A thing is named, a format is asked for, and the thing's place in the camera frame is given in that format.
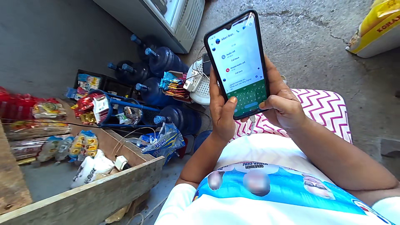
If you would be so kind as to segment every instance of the campaign print on shirt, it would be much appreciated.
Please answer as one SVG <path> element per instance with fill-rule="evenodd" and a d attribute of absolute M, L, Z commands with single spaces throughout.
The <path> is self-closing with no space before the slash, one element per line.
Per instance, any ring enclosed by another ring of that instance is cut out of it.
<path fill-rule="evenodd" d="M 330 182 L 308 173 L 267 163 L 244 161 L 218 168 L 200 182 L 193 200 L 202 195 L 216 198 L 245 197 L 377 216 L 383 222 L 392 224 L 356 197 Z"/>

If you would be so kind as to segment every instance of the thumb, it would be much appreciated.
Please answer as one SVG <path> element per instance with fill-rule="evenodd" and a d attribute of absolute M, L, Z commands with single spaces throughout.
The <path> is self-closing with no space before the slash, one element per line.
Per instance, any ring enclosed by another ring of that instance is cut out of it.
<path fill-rule="evenodd" d="M 260 109 L 270 109 L 275 108 L 281 113 L 290 110 L 292 107 L 293 100 L 287 98 L 282 98 L 278 95 L 270 95 L 265 102 L 260 103 L 258 106 Z"/>
<path fill-rule="evenodd" d="M 223 119 L 233 119 L 233 114 L 238 103 L 238 99 L 232 96 L 222 107 L 221 118 Z"/>

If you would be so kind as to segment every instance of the green keyboard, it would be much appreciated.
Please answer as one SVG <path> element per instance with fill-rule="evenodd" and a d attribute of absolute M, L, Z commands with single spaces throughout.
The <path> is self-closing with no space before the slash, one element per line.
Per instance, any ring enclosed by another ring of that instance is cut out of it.
<path fill-rule="evenodd" d="M 253 84 L 244 86 L 238 90 L 227 93 L 228 98 L 236 96 L 238 105 L 235 109 L 235 116 L 253 111 L 258 105 L 267 99 L 264 80 L 259 80 Z"/>

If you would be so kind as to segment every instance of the hand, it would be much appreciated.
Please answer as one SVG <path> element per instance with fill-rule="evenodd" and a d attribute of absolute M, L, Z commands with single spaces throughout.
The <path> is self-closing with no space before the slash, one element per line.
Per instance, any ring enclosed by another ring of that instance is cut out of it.
<path fill-rule="evenodd" d="M 271 95 L 258 107 L 269 109 L 262 113 L 271 124 L 277 127 L 286 131 L 301 127 L 308 117 L 304 114 L 300 102 L 289 87 L 283 83 L 280 73 L 265 54 L 264 58 Z"/>
<path fill-rule="evenodd" d="M 212 133 L 224 142 L 228 142 L 235 134 L 233 113 L 238 103 L 236 97 L 231 97 L 226 103 L 221 88 L 217 84 L 214 69 L 210 71 L 210 111 L 212 118 Z"/>

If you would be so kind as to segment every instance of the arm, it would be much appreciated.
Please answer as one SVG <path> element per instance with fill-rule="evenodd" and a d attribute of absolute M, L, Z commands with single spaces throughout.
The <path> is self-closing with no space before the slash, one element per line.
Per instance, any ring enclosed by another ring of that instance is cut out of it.
<path fill-rule="evenodd" d="M 185 164 L 175 185 L 187 183 L 197 188 L 202 179 L 213 171 L 222 150 L 234 135 L 233 113 L 237 101 L 236 97 L 231 97 L 225 103 L 214 70 L 211 68 L 210 112 L 213 130 Z"/>
<path fill-rule="evenodd" d="M 356 146 L 305 116 L 300 102 L 266 57 L 271 96 L 259 106 L 275 126 L 287 131 L 296 145 L 326 176 L 360 200 L 373 205 L 400 196 L 398 180 Z"/>
<path fill-rule="evenodd" d="M 307 118 L 289 136 L 304 154 L 336 185 L 348 191 L 393 189 L 397 179 L 356 146 Z"/>
<path fill-rule="evenodd" d="M 175 185 L 188 183 L 197 188 L 203 178 L 214 170 L 226 142 L 211 133 L 183 167 Z"/>

